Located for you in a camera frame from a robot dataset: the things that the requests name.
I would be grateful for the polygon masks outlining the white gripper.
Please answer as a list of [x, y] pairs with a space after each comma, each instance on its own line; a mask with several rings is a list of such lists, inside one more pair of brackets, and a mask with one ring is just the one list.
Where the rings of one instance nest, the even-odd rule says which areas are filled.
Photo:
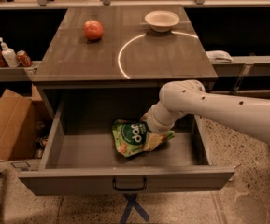
[[153, 133], [147, 134], [144, 151], [152, 151], [168, 138], [166, 134], [175, 126], [175, 122], [185, 116], [181, 111], [170, 111], [162, 103], [158, 102], [145, 113], [140, 121], [146, 122]]

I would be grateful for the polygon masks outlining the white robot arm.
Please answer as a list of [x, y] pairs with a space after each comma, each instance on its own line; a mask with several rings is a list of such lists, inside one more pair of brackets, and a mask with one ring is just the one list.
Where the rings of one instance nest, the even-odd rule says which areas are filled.
[[270, 100], [205, 92], [197, 80], [163, 85], [159, 102], [144, 116], [155, 133], [166, 133], [188, 114], [215, 121], [270, 146]]

